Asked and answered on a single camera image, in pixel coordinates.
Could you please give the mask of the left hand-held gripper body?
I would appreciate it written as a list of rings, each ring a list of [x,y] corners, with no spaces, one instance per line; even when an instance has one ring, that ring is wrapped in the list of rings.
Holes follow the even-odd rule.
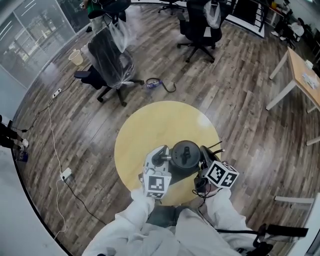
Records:
[[[153,160],[153,156],[162,148],[167,147],[165,160]],[[142,171],[142,190],[147,198],[163,199],[168,191],[172,174],[169,172],[171,160],[167,145],[162,145],[151,151],[145,159]]]

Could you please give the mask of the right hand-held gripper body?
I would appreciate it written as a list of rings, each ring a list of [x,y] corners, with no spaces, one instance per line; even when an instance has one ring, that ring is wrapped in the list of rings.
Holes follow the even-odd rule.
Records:
[[[207,198],[207,186],[230,189],[237,180],[239,172],[226,161],[221,161],[218,154],[209,147],[200,147],[199,170],[194,178],[195,195]]]

